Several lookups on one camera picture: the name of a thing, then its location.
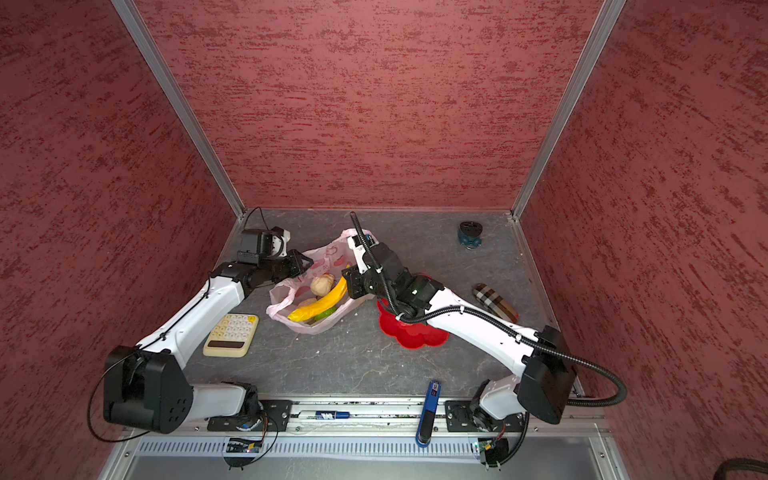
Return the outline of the pink plastic bag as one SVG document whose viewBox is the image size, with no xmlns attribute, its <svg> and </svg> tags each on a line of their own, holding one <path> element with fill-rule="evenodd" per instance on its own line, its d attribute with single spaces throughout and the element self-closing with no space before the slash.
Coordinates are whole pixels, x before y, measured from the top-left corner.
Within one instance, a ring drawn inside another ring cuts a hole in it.
<svg viewBox="0 0 768 480">
<path fill-rule="evenodd" d="M 284 280 L 269 291 L 271 304 L 266 309 L 267 315 L 298 334 L 317 335 L 329 330 L 342 318 L 354 313 L 360 305 L 372 300 L 373 295 L 351 299 L 346 294 L 336 305 L 337 311 L 322 321 L 312 319 L 296 323 L 288 319 L 288 315 L 299 306 L 320 298 L 310 292 L 310 283 L 313 278 L 329 273 L 338 281 L 345 268 L 357 263 L 355 251 L 349 243 L 349 239 L 356 235 L 357 232 L 354 229 L 347 229 L 329 244 L 304 251 L 304 255 L 314 260 L 314 265 L 305 274 Z"/>
</svg>

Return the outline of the yellow fake banana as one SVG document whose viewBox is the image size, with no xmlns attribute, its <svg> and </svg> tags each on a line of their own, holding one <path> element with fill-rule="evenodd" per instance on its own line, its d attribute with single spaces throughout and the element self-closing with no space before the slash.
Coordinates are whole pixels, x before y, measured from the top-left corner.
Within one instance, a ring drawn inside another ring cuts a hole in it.
<svg viewBox="0 0 768 480">
<path fill-rule="evenodd" d="M 288 315 L 288 319 L 292 322 L 305 322 L 314 319 L 315 316 L 321 312 L 336 307 L 336 305 L 347 294 L 347 280 L 341 277 L 336 281 L 333 290 L 325 297 L 316 299 L 314 302 L 299 306 L 296 310 Z"/>
</svg>

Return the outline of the red flower-shaped bowl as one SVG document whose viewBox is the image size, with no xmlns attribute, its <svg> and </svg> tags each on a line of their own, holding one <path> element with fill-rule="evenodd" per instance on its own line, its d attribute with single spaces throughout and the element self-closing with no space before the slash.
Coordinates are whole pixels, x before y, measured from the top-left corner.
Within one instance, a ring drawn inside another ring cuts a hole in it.
<svg viewBox="0 0 768 480">
<path fill-rule="evenodd" d="M 394 288 L 400 311 L 406 311 L 410 307 L 417 316 L 421 316 L 431 308 L 431 299 L 444 289 L 444 285 L 426 275 L 404 274 L 402 279 L 394 283 Z M 426 322 L 409 324 L 397 320 L 386 298 L 377 300 L 377 308 L 380 312 L 380 329 L 408 350 L 417 350 L 424 346 L 439 347 L 450 337 L 447 331 L 434 328 Z"/>
</svg>

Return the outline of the green fake lime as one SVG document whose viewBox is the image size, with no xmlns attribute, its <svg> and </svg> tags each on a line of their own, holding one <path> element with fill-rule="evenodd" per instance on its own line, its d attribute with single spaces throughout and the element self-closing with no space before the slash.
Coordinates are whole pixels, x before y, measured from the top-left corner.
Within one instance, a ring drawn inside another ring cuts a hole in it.
<svg viewBox="0 0 768 480">
<path fill-rule="evenodd" d="M 327 318 L 327 317 L 329 317 L 329 316 L 333 315 L 333 314 L 334 314 L 336 311 L 337 311 L 337 308 L 336 308 L 336 307 L 331 307 L 331 308 L 329 308 L 329 309 L 327 309 L 327 310 L 325 310 L 325 311 L 321 312 L 321 313 L 320 313 L 320 314 L 318 314 L 317 316 L 315 316 L 315 317 L 314 317 L 314 320 L 316 320 L 316 321 L 322 321 L 322 320 L 324 320 L 325 318 Z"/>
</svg>

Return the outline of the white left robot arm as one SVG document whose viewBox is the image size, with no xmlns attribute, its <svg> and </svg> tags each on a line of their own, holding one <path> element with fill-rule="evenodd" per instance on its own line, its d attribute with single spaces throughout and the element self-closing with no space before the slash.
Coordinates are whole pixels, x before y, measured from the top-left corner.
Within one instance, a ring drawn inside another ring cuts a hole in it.
<svg viewBox="0 0 768 480">
<path fill-rule="evenodd" d="M 99 385 L 110 424 L 169 434 L 186 422 L 221 421 L 240 431 L 266 421 L 254 386 L 239 382 L 193 385 L 184 369 L 197 347 L 255 289 L 297 278 L 314 262 L 292 249 L 278 259 L 224 262 L 170 320 L 135 346 L 107 356 Z"/>
</svg>

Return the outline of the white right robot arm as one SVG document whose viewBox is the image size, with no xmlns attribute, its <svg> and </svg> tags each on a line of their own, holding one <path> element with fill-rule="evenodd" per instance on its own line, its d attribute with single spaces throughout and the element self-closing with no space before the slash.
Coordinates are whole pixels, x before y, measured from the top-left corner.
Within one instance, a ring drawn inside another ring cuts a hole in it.
<svg viewBox="0 0 768 480">
<path fill-rule="evenodd" d="M 502 420 L 528 413 L 558 424 L 576 379 L 575 361 L 561 333 L 537 331 L 479 309 L 441 282 L 413 274 L 385 244 L 355 235 L 348 241 L 355 265 L 343 271 L 348 294 L 374 295 L 396 325 L 427 325 L 494 357 L 510 375 L 479 389 L 479 418 Z"/>
</svg>

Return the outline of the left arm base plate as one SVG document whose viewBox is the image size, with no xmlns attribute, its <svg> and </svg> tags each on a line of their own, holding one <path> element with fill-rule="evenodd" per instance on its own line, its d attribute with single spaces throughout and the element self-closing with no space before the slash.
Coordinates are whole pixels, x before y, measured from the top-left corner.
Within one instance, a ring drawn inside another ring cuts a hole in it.
<svg viewBox="0 0 768 480">
<path fill-rule="evenodd" d="M 208 419 L 209 432 L 255 434 L 272 429 L 285 432 L 294 402 L 287 399 L 260 400 L 256 413 Z"/>
</svg>

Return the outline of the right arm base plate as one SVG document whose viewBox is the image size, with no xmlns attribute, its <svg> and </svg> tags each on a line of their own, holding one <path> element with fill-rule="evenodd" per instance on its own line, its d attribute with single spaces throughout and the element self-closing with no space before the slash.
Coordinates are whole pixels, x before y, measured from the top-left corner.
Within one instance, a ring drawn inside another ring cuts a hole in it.
<svg viewBox="0 0 768 480">
<path fill-rule="evenodd" d="M 521 414 L 512 414 L 504 420 L 498 420 L 473 401 L 447 400 L 445 417 L 449 432 L 521 433 L 524 426 Z"/>
</svg>

